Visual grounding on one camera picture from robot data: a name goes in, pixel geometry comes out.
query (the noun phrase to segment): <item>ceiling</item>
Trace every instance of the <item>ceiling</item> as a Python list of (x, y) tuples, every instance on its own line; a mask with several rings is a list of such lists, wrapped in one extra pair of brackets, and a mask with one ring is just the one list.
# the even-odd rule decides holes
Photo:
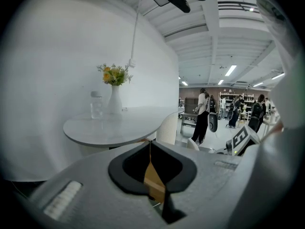
[[(139, 0), (121, 0), (137, 10)], [(188, 87), (222, 86), (272, 89), (283, 72), (279, 53), (255, 0), (187, 0), (190, 13), (172, 4), (142, 0), (139, 12), (177, 53), (179, 76)], [(225, 76), (231, 65), (237, 65)]]

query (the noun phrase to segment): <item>black pants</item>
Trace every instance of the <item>black pants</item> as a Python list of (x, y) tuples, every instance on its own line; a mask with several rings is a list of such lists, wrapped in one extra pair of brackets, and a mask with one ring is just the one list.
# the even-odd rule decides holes
[(202, 114), (197, 116), (197, 123), (192, 137), (194, 142), (196, 142), (198, 137), (200, 143), (203, 141), (206, 129), (208, 128), (208, 115), (209, 112), (204, 111)]
[(233, 116), (232, 119), (229, 121), (229, 125), (235, 127), (237, 120), (238, 120), (238, 114), (236, 112), (233, 112)]
[(258, 124), (258, 127), (257, 127), (256, 131), (255, 131), (256, 133), (258, 132), (259, 128), (261, 127), (261, 124), (263, 123), (263, 120), (264, 120), (264, 118), (259, 119), (259, 124)]

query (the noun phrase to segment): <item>round white table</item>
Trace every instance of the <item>round white table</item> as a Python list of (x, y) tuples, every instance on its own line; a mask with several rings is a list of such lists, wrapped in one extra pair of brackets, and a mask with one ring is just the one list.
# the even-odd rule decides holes
[(66, 121), (63, 131), (69, 139), (85, 146), (119, 147), (148, 137), (176, 112), (177, 107), (133, 107), (123, 110), (122, 115), (104, 114), (102, 119), (84, 113)]

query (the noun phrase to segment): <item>floor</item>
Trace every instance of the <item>floor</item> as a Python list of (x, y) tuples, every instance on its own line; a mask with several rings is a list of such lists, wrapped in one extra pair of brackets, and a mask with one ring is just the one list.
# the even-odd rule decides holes
[[(199, 147), (206, 147), (206, 148), (213, 148), (215, 150), (220, 148), (225, 148), (225, 143), (230, 140), (235, 133), (237, 133), (240, 128), (243, 127), (244, 123), (243, 121), (238, 126), (239, 120), (236, 122), (236, 129), (228, 128), (226, 125), (228, 124), (228, 121), (226, 119), (224, 120), (218, 120), (218, 128), (215, 133), (211, 132), (210, 129), (207, 129), (205, 139), (203, 143)], [(177, 125), (177, 135), (176, 135), (176, 143), (175, 145), (185, 147), (187, 143), (187, 139), (193, 136), (194, 128), (184, 126), (183, 127), (183, 133), (180, 134), (180, 128), (181, 128), (181, 119), (178, 119), (178, 125)], [(258, 136), (260, 138), (263, 137), (264, 134), (264, 128), (265, 125), (262, 124), (258, 131)]]

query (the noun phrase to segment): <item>white vase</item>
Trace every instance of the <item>white vase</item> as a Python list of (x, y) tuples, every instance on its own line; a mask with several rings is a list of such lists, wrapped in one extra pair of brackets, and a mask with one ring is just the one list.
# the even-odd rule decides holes
[(122, 102), (119, 94), (119, 86), (112, 86), (112, 94), (107, 106), (108, 114), (122, 114)]

